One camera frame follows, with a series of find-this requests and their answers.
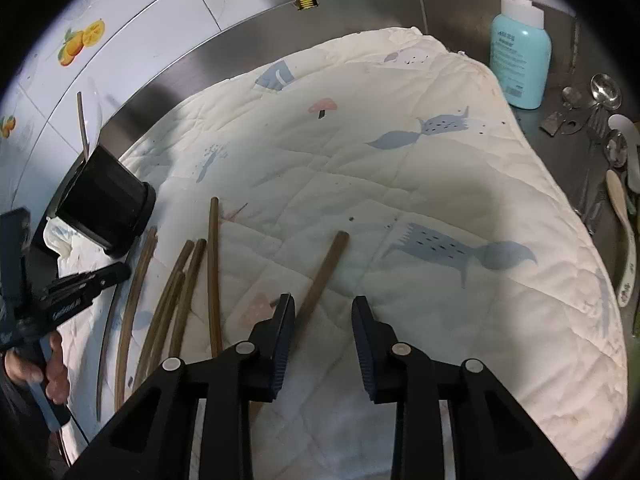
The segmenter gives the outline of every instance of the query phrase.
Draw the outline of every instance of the fish print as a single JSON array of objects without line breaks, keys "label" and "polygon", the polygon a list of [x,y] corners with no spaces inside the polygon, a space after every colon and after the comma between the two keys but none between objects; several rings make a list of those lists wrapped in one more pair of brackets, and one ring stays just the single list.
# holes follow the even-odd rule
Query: fish print
[{"label": "fish print", "polygon": [[423,49],[409,47],[388,54],[383,62],[400,65],[411,65],[416,63],[424,63],[428,57],[428,54]]},{"label": "fish print", "polygon": [[407,226],[406,232],[398,241],[397,244],[391,244],[383,257],[393,250],[398,250],[424,262],[452,267],[460,272],[462,288],[465,288],[466,270],[472,256],[478,259],[485,269],[490,270],[511,269],[526,260],[537,262],[528,247],[516,242],[490,242],[474,248],[415,223]]},{"label": "fish print", "polygon": [[428,121],[420,121],[420,133],[423,135],[437,135],[447,132],[468,130],[465,119],[469,117],[469,107],[462,115],[439,115]]},{"label": "fish print", "polygon": [[200,174],[198,175],[198,178],[196,179],[196,184],[199,184],[199,183],[202,182],[202,179],[207,174],[207,170],[209,169],[209,166],[213,163],[214,160],[216,160],[217,157],[226,158],[225,147],[224,146],[220,146],[218,144],[214,144],[213,146],[210,146],[209,148],[207,148],[205,150],[204,156],[207,156],[207,155],[209,155],[209,157],[205,161],[202,169],[200,170]]},{"label": "fish print", "polygon": [[406,132],[404,130],[395,130],[387,132],[372,142],[366,142],[369,146],[373,146],[379,150],[394,150],[409,144],[415,144],[420,136],[431,136],[444,134],[447,132],[460,132],[468,130],[466,118],[469,115],[469,107],[466,107],[461,115],[443,114],[434,118],[420,121],[420,132]]},{"label": "fish print", "polygon": [[421,134],[418,132],[404,132],[397,130],[394,132],[387,132],[373,142],[366,142],[366,144],[379,150],[394,150],[395,148],[415,144],[420,135]]},{"label": "fish print", "polygon": [[269,90],[280,91],[291,83],[293,79],[293,74],[287,64],[284,60],[280,60],[265,70],[265,72],[255,80],[255,83]]}]

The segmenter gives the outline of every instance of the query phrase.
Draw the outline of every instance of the mushroom print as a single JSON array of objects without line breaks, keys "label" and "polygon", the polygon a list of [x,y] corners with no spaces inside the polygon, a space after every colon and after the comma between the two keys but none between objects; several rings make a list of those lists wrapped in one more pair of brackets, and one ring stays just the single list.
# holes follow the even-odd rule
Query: mushroom print
[{"label": "mushroom print", "polygon": [[311,108],[309,108],[309,113],[313,114],[318,112],[318,119],[322,119],[327,110],[337,110],[338,105],[334,102],[333,99],[329,97],[325,97],[324,99],[320,99],[318,102],[315,102]]}]

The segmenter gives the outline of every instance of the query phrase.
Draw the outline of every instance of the ceramic spoon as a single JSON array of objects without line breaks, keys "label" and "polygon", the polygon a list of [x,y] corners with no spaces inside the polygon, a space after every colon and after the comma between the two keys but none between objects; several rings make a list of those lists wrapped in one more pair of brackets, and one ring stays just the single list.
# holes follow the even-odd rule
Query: ceramic spoon
[{"label": "ceramic spoon", "polygon": [[607,190],[609,199],[613,206],[622,227],[626,234],[626,262],[625,272],[622,274],[620,284],[616,289],[616,299],[620,308],[625,307],[631,299],[631,292],[634,290],[634,280],[636,279],[636,239],[634,232],[626,215],[625,191],[616,172],[607,170]]}]

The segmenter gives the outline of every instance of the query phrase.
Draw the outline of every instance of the finger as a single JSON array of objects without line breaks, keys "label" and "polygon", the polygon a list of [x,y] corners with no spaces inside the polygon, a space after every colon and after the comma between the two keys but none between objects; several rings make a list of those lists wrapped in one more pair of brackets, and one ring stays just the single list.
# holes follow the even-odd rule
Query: finger
[{"label": "finger", "polygon": [[9,350],[4,356],[4,369],[9,379],[14,383],[20,381],[42,382],[42,371],[33,363],[19,358],[13,350]]},{"label": "finger", "polygon": [[49,345],[51,346],[51,351],[55,352],[56,350],[60,350],[62,352],[62,336],[60,332],[54,330],[49,335]]},{"label": "finger", "polygon": [[58,332],[52,332],[49,337],[49,343],[51,345],[51,357],[47,362],[46,373],[47,379],[53,381],[65,370],[62,355],[62,337]]},{"label": "finger", "polygon": [[56,404],[64,404],[69,398],[70,384],[66,376],[66,369],[63,374],[60,375],[55,381],[51,381],[47,384],[46,394],[49,399],[53,400]]}]

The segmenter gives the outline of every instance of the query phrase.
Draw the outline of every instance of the black tool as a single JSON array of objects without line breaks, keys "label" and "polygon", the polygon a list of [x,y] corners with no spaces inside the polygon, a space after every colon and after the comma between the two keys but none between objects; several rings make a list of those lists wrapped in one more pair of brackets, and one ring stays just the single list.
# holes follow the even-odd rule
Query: black tool
[{"label": "black tool", "polygon": [[433,361],[374,320],[367,298],[351,323],[362,380],[376,404],[396,402],[392,480],[444,480],[439,400],[449,404],[458,480],[576,480],[536,423],[477,359]]},{"label": "black tool", "polygon": [[295,322],[290,294],[247,341],[218,357],[166,359],[78,457],[65,480],[185,479],[200,399],[207,399],[199,478],[252,480],[249,401],[276,398]]},{"label": "black tool", "polygon": [[[15,348],[21,357],[43,371],[50,358],[48,335],[60,324],[86,309],[105,288],[129,278],[129,267],[115,263],[102,269],[54,280],[32,291],[27,272],[30,215],[16,209],[0,216],[0,352]],[[50,431],[68,423],[69,410],[48,399],[47,378],[29,383],[31,393]]]}]

